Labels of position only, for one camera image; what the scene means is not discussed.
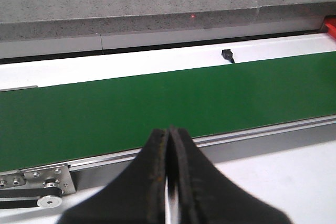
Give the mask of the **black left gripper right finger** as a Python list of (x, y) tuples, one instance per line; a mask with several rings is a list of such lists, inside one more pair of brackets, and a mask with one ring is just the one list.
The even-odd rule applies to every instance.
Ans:
[(223, 175), (186, 129), (169, 129), (167, 179), (178, 223), (291, 223)]

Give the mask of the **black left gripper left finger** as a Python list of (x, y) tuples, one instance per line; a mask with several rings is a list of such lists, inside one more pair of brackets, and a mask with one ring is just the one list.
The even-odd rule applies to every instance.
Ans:
[(104, 189), (66, 210), (59, 223), (165, 223), (168, 130), (155, 129)]

